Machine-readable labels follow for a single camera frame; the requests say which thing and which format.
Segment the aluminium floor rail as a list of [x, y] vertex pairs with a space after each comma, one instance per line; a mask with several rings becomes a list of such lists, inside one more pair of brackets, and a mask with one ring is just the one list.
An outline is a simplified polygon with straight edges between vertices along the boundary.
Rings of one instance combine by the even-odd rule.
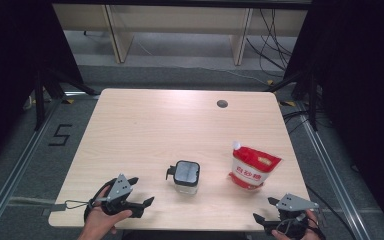
[[32, 137], [29, 139], [28, 144], [17, 159], [14, 168], [12, 169], [6, 181], [4, 182], [3, 187], [0, 189], [0, 218], [13, 192], [15, 191], [28, 165], [30, 164], [33, 154], [36, 151], [40, 141], [42, 140], [43, 135], [47, 131], [51, 118], [53, 117], [55, 111], [58, 109], [60, 104], [60, 100], [51, 101], [49, 108], [45, 113], [45, 117], [42, 124], [32, 134]]
[[320, 135], [313, 126], [310, 124], [309, 117], [301, 116], [302, 123], [305, 131], [310, 139], [310, 142], [315, 149], [318, 159], [324, 169], [324, 172], [328, 178], [328, 181], [333, 189], [333, 192], [339, 202], [344, 216], [348, 221], [351, 232], [354, 234], [356, 240], [371, 240], [370, 234], [363, 222], [363, 219], [358, 212], [353, 200], [348, 194], [345, 185], [335, 168], [325, 145], [323, 144]]
[[9, 197], [7, 203], [10, 205], [53, 205], [53, 199], [31, 198], [31, 197]]

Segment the black metal stand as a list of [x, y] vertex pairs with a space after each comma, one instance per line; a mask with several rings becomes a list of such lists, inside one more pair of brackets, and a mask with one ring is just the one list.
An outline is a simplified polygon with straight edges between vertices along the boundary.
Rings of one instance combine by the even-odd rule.
[[291, 93], [294, 100], [302, 100], [305, 96], [309, 100], [309, 108], [307, 110], [310, 126], [317, 131], [316, 112], [317, 112], [317, 81], [311, 71], [298, 71], [290, 76], [284, 77], [282, 81], [270, 86], [267, 92], [274, 93], [277, 90], [295, 83], [295, 87]]
[[97, 96], [99, 92], [86, 86], [83, 83], [82, 77], [76, 78], [58, 71], [53, 68], [40, 68], [37, 70], [35, 76], [34, 94], [36, 100], [36, 126], [35, 130], [39, 130], [45, 122], [45, 100], [44, 91], [52, 99], [60, 100], [65, 96], [65, 92], [61, 87], [61, 83], [68, 83], [69, 85], [85, 92], [90, 96]]

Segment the person's right hand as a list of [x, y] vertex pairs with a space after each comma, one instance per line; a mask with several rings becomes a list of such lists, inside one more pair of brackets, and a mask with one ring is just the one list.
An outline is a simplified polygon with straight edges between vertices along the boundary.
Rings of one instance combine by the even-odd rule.
[[[306, 229], [305, 235], [300, 240], [324, 240], [317, 233], [319, 227], [316, 215], [311, 210], [307, 210], [306, 214], [308, 217], [309, 228]], [[272, 230], [271, 234], [275, 237], [276, 240], [295, 240], [287, 237], [285, 234], [277, 230]]]

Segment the person's left hand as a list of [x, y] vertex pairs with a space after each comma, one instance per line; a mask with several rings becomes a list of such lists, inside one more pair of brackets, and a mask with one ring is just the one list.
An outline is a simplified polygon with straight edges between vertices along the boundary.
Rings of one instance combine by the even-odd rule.
[[124, 210], [116, 215], [107, 215], [103, 212], [99, 198], [105, 194], [107, 189], [108, 187], [105, 187], [93, 203], [80, 235], [104, 236], [108, 232], [115, 234], [117, 232], [115, 225], [132, 215], [131, 210]]

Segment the light wooden desk frame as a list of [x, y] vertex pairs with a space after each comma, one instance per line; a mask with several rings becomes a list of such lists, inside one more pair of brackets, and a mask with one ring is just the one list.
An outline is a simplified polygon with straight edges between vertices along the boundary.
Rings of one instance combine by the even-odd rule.
[[118, 63], [126, 60], [136, 32], [156, 32], [227, 35], [233, 62], [240, 65], [246, 38], [268, 33], [264, 21], [274, 20], [273, 34], [296, 37], [307, 15], [305, 10], [61, 3], [53, 9], [65, 30], [108, 32]]

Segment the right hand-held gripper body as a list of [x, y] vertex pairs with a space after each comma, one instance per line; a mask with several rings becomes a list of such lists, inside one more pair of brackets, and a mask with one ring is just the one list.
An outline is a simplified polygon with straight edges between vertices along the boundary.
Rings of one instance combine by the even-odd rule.
[[278, 200], [280, 200], [278, 204], [273, 206], [279, 212], [279, 220], [265, 220], [263, 225], [265, 232], [270, 234], [272, 230], [277, 230], [291, 239], [301, 239], [309, 228], [306, 211], [317, 209], [319, 204], [291, 193]]

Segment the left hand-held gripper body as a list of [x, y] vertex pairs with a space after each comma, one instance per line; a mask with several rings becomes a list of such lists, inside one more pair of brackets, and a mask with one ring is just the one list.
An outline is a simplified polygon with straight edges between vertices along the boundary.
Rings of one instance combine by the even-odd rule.
[[121, 211], [131, 210], [131, 218], [141, 218], [144, 214], [144, 206], [142, 203], [132, 203], [127, 200], [128, 196], [133, 191], [132, 186], [127, 180], [128, 179], [123, 174], [120, 174], [117, 178], [106, 182], [87, 202], [84, 218], [86, 219], [88, 217], [93, 203], [105, 187], [108, 187], [107, 191], [99, 198], [104, 213], [107, 215], [116, 215]]

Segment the dark curtain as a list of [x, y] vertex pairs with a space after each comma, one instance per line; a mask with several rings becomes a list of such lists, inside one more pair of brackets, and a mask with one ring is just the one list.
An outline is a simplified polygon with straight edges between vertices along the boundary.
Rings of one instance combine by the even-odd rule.
[[83, 81], [53, 0], [0, 0], [0, 147], [36, 79]]
[[286, 72], [307, 67], [384, 213], [384, 0], [312, 0]]

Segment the red and white sugar pouch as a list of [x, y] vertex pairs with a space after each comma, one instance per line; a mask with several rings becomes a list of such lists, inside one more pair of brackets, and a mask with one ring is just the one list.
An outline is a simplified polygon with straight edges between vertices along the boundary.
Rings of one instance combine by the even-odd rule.
[[229, 176], [235, 184], [247, 190], [262, 187], [265, 180], [282, 161], [277, 156], [242, 146], [238, 141], [233, 142], [232, 155]]

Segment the glass jar with black lid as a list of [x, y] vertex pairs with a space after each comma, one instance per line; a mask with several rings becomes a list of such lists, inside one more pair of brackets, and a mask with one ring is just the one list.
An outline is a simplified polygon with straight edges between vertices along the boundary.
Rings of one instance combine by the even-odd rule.
[[200, 165], [197, 162], [179, 160], [166, 171], [166, 178], [171, 175], [177, 192], [194, 195], [197, 193]]

